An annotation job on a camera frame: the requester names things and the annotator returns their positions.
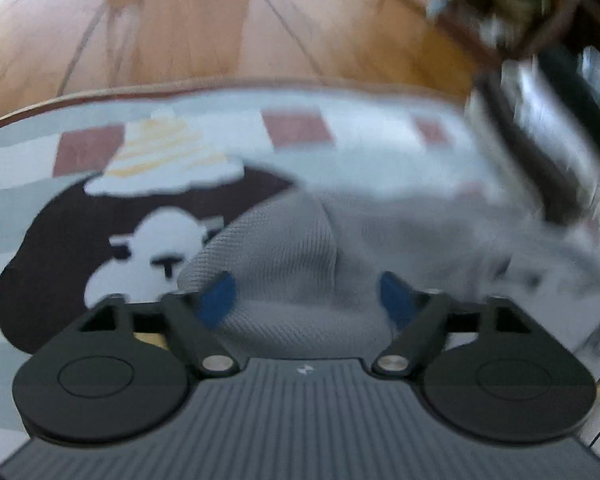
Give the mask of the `grey knit garment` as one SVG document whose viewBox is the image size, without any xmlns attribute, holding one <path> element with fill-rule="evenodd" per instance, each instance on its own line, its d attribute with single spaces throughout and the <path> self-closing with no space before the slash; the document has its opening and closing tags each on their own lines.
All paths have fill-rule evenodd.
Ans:
<svg viewBox="0 0 600 480">
<path fill-rule="evenodd" d="M 178 288 L 199 292 L 233 275 L 237 297 L 218 332 L 240 358 L 370 359 L 398 334 L 380 304 L 381 274 L 460 300 L 520 298 L 543 273 L 522 258 L 525 224 L 476 200 L 290 191 L 218 234 Z"/>
</svg>

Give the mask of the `patterned play mat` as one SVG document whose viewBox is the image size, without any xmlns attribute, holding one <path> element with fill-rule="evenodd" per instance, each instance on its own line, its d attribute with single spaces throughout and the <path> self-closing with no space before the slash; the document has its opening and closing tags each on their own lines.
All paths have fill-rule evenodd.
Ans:
<svg viewBox="0 0 600 480">
<path fill-rule="evenodd" d="M 29 440 L 18 367 L 109 296 L 184 292 L 184 266 L 290 191 L 476 200 L 526 219 L 513 298 L 600 376 L 600 245 L 543 220 L 486 129 L 431 92 L 242 87 L 55 102 L 0 122 L 0 465 Z"/>
</svg>

